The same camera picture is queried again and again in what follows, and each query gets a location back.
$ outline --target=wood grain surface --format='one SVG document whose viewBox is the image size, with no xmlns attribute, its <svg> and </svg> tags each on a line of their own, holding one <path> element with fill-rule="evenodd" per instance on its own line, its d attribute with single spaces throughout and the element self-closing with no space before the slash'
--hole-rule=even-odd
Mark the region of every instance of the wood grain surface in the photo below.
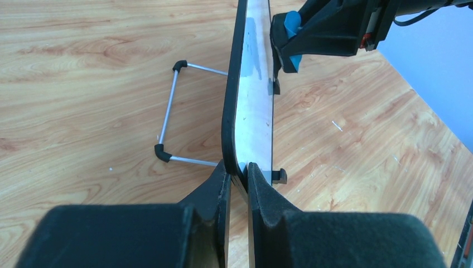
<svg viewBox="0 0 473 268">
<path fill-rule="evenodd" d="M 273 0 L 272 13 L 303 1 Z M 175 61 L 227 70 L 237 0 L 4 0 L 0 8 L 0 267 L 59 204 L 177 202 L 211 168 L 153 153 Z M 166 150 L 221 158 L 226 79 L 181 72 Z M 450 263 L 473 156 L 378 52 L 304 57 L 275 97 L 276 188 L 304 210 L 403 212 Z M 231 267 L 248 266 L 233 189 Z"/>
</svg>

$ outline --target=metal stand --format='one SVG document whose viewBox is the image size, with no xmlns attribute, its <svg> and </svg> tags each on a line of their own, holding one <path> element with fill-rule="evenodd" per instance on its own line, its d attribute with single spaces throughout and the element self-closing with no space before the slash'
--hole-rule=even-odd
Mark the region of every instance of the metal stand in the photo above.
<svg viewBox="0 0 473 268">
<path fill-rule="evenodd" d="M 169 94 L 169 101 L 167 102 L 167 109 L 166 109 L 166 115 L 164 117 L 164 122 L 163 122 L 163 127 L 161 129 L 161 135 L 159 136 L 159 143 L 155 145 L 155 154 L 156 156 L 164 161 L 164 162 L 169 162 L 170 160 L 174 161 L 181 161 L 181 162 L 187 162 L 187 163 L 192 163 L 192 164 L 199 164 L 199 165 L 206 165 L 206 166 L 217 166 L 218 163 L 215 162 L 209 162 L 209 161 L 203 161 L 203 160 L 198 160 L 198 159 L 191 159 L 191 158 L 185 158 L 185 157 L 179 157 L 179 156 L 173 156 L 167 152 L 164 151 L 164 136 L 166 134 L 166 128 L 167 128 L 167 122 L 169 120 L 169 114 L 171 113 L 171 106 L 172 106 L 172 99 L 174 98 L 174 92 L 176 90 L 176 83 L 177 83 L 177 77 L 179 76 L 179 72 L 181 71 L 182 67 L 192 67 L 196 69 L 201 69 L 204 71 L 210 71 L 212 73 L 216 74 L 221 74 L 227 76 L 228 73 L 224 71 L 219 71 L 215 70 L 212 68 L 207 68 L 204 66 L 200 66 L 197 64 L 192 64 L 188 63 L 186 60 L 180 60 L 176 62 L 172 70 L 174 71 L 174 78 L 172 80 L 172 86 L 171 86 L 171 93 Z"/>
</svg>

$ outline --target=red component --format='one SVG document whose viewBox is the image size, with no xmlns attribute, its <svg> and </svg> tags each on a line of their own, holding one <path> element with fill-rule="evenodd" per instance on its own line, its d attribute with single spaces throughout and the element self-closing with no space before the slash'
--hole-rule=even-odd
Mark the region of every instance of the red component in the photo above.
<svg viewBox="0 0 473 268">
<path fill-rule="evenodd" d="M 366 40 L 367 40 L 368 38 L 370 38 L 370 37 L 371 37 L 371 33 L 370 33 L 370 32 L 365 33 L 365 35 L 363 36 L 363 39 L 361 39 L 361 43 L 360 43 L 360 48 L 361 48 L 361 49 L 364 49 L 364 48 L 365 48 Z"/>
</svg>

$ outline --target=black cable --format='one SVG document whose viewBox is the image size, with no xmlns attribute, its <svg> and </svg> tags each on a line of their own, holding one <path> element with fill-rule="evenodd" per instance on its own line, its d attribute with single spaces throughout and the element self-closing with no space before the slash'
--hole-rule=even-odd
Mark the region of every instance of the black cable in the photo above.
<svg viewBox="0 0 473 268">
<path fill-rule="evenodd" d="M 430 14 L 436 12 L 438 9 L 432 9 L 432 10 L 427 10 L 427 11 L 424 11 L 422 14 L 420 14 L 419 16 L 415 17 L 415 18 L 411 18 L 410 20 L 408 21 L 397 21 L 396 19 L 394 19 L 394 24 L 396 24 L 397 26 L 409 26 L 409 25 L 412 25 L 418 21 L 420 21 L 421 19 L 423 18 L 426 18 L 427 16 L 429 16 Z"/>
</svg>

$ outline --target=tablet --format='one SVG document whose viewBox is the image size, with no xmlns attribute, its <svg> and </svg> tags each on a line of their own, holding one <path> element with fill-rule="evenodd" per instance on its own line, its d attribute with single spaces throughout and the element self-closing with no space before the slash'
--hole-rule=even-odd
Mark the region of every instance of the tablet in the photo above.
<svg viewBox="0 0 473 268">
<path fill-rule="evenodd" d="M 258 164 L 271 185 L 273 54 L 268 0 L 239 0 L 222 116 L 226 172 L 247 191 L 246 168 Z"/>
</svg>

